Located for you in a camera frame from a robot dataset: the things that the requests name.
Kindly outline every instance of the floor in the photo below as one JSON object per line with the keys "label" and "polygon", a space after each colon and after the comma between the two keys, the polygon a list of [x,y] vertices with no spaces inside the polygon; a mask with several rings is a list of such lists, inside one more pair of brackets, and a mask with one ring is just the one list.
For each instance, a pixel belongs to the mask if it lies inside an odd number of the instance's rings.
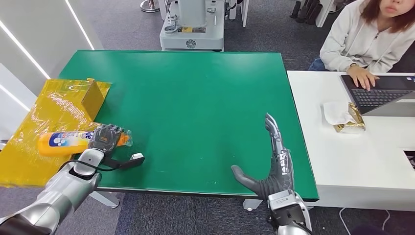
{"label": "floor", "polygon": [[[158,13],[139,10],[136,0],[83,0],[105,49],[160,50],[162,21]],[[226,22],[225,51],[281,52],[287,70],[306,70],[330,30],[335,15],[323,28],[298,24],[288,17],[292,0],[250,0],[247,27],[237,20]],[[415,46],[406,53],[394,71],[415,71]],[[34,201],[40,189],[0,188],[0,217],[18,211]],[[162,234],[273,234],[266,223],[267,208],[242,209],[242,201],[212,197],[163,196],[118,193],[117,209],[88,198],[61,225],[62,235],[162,235]],[[339,218],[340,208],[314,208],[310,211],[316,235],[346,235]],[[371,224],[381,228],[385,211],[346,209],[343,218],[349,228]],[[393,235],[415,234],[414,212],[391,211],[385,231]]]}

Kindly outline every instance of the laptop keyboard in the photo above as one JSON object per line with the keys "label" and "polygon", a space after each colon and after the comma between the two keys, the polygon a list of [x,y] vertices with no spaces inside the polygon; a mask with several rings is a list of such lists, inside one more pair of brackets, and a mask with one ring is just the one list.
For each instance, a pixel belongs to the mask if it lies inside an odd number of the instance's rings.
{"label": "laptop keyboard", "polygon": [[412,91],[351,89],[355,101],[363,107],[378,107]]}

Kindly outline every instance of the led light strip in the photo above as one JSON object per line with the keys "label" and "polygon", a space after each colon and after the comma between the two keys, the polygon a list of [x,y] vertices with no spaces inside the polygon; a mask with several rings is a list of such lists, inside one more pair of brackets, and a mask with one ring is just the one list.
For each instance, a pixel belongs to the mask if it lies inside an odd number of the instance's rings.
{"label": "led light strip", "polygon": [[49,75],[43,70],[42,67],[36,62],[36,60],[30,55],[30,53],[22,46],[22,44],[17,40],[17,38],[10,32],[10,30],[3,24],[0,20],[0,27],[3,31],[9,36],[11,40],[19,47],[19,49],[29,58],[29,60],[36,66],[36,68],[45,76],[46,79],[50,79]]}
{"label": "led light strip", "polygon": [[68,5],[68,8],[69,8],[70,12],[72,13],[73,17],[75,18],[76,23],[78,24],[79,28],[81,29],[82,33],[84,34],[85,39],[87,40],[87,42],[88,42],[88,44],[90,45],[91,49],[92,49],[92,50],[95,50],[95,49],[93,48],[93,46],[92,46],[92,43],[91,43],[91,41],[90,41],[90,38],[88,37],[87,33],[85,32],[84,28],[82,27],[81,22],[79,22],[78,17],[76,16],[75,12],[73,11],[73,8],[72,8],[72,6],[71,6],[71,5],[70,5],[70,3],[69,3],[69,0],[65,0],[65,2],[66,2],[66,4]]}
{"label": "led light strip", "polygon": [[11,94],[4,86],[2,86],[0,84],[0,90],[4,91],[6,94],[8,94],[15,102],[17,102],[18,104],[20,104],[20,106],[22,106],[24,109],[26,109],[28,112],[30,111],[30,109],[23,104],[19,99],[17,99],[17,97],[15,97],[13,94]]}

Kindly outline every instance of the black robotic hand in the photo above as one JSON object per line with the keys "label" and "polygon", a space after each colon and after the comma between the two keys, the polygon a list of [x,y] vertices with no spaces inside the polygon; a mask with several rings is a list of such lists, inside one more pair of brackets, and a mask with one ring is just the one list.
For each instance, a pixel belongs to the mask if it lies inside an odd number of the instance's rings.
{"label": "black robotic hand", "polygon": [[124,129],[112,124],[98,126],[88,143],[88,148],[95,148],[110,156],[114,151]]}
{"label": "black robotic hand", "polygon": [[256,193],[259,198],[268,200],[268,196],[287,189],[293,189],[294,177],[290,152],[282,145],[281,133],[274,118],[266,114],[265,128],[270,132],[272,157],[271,170],[264,180],[255,180],[237,165],[231,166],[235,179],[243,186]]}

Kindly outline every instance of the green table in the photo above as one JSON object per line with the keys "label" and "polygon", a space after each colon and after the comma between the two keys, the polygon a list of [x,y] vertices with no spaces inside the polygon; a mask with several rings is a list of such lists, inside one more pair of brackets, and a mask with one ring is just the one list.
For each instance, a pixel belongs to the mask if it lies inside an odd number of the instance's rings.
{"label": "green table", "polygon": [[279,53],[77,51],[62,79],[111,82],[95,121],[133,132],[142,166],[103,172],[100,190],[253,197],[231,165],[262,179],[270,168],[265,113],[291,150],[295,190],[318,200],[313,172]]}

